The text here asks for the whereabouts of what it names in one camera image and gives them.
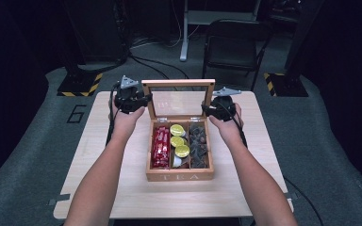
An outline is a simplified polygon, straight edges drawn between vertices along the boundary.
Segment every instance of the right arm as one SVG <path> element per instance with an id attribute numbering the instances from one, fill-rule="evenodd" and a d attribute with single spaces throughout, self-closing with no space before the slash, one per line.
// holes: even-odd
<path id="1" fill-rule="evenodd" d="M 238 104 L 236 107 L 237 118 L 241 112 Z M 209 119 L 219 128 L 230 150 L 243 195 L 257 225 L 297 225 L 283 191 L 243 145 L 236 124 L 233 121 L 219 121 L 213 116 Z"/>

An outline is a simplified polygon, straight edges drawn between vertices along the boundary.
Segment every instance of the black device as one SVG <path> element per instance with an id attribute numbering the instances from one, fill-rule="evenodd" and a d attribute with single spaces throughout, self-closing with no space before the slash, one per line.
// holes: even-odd
<path id="1" fill-rule="evenodd" d="M 138 85 L 138 81 L 125 77 L 125 75 L 122 83 L 115 85 L 117 93 L 114 97 L 114 104 L 125 114 L 134 112 L 142 106 L 148 106 L 148 103 L 152 101 L 152 93 L 145 96 L 142 91 L 138 90 Z"/>
<path id="2" fill-rule="evenodd" d="M 232 101 L 231 95 L 240 94 L 240 90 L 228 89 L 226 87 L 213 91 L 213 96 L 216 96 L 210 103 L 210 106 L 202 105 L 207 116 L 214 116 L 221 121 L 230 121 L 237 113 L 235 104 Z"/>
<path id="3" fill-rule="evenodd" d="M 142 106 L 148 106 L 148 103 L 152 101 L 152 93 L 144 95 L 142 91 L 138 90 L 139 82 L 134 81 L 125 75 L 123 76 L 122 82 L 117 82 L 113 85 L 110 92 L 110 101 L 108 107 L 110 109 L 110 125 L 107 133 L 107 144 L 111 139 L 111 135 L 114 130 L 114 120 L 119 111 L 129 114 L 138 110 Z M 114 96 L 114 105 L 117 107 L 116 113 L 113 112 L 113 92 L 117 90 Z"/>

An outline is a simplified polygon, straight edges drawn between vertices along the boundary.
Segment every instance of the wooden table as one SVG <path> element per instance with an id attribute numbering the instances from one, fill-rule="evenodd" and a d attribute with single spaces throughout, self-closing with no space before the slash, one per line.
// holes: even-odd
<path id="1" fill-rule="evenodd" d="M 109 124 L 108 98 L 108 91 L 99 92 L 96 96 L 60 193 L 70 194 L 70 199 L 57 203 L 55 218 L 67 217 L 81 179 L 105 148 Z M 232 98 L 242 108 L 245 122 L 243 130 L 250 151 L 284 193 L 288 193 L 255 95 L 243 91 Z M 149 126 L 150 118 L 148 110 L 145 110 L 125 149 L 111 218 L 231 218 L 252 215 L 243 197 L 231 154 L 213 124 L 209 123 L 209 135 L 215 167 L 214 179 L 188 182 L 147 181 L 145 158 Z"/>

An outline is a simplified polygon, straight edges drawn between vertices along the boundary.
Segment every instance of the dark food item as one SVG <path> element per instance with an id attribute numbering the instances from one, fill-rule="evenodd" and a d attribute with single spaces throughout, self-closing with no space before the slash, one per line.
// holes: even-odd
<path id="1" fill-rule="evenodd" d="M 164 126 L 156 129 L 154 151 L 152 156 L 154 168 L 169 168 L 170 131 Z"/>
<path id="2" fill-rule="evenodd" d="M 206 154 L 206 132 L 204 126 L 200 126 L 197 123 L 192 124 L 189 127 L 189 143 L 190 143 L 190 167 L 192 169 L 204 169 L 207 168 Z"/>

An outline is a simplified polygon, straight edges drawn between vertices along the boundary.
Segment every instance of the red candy bar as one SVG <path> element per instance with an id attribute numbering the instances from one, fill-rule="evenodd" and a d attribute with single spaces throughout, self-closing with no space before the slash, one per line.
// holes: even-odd
<path id="1" fill-rule="evenodd" d="M 170 159 L 170 131 L 164 126 L 156 129 L 156 137 L 153 151 L 153 167 L 165 168 L 169 167 Z"/>

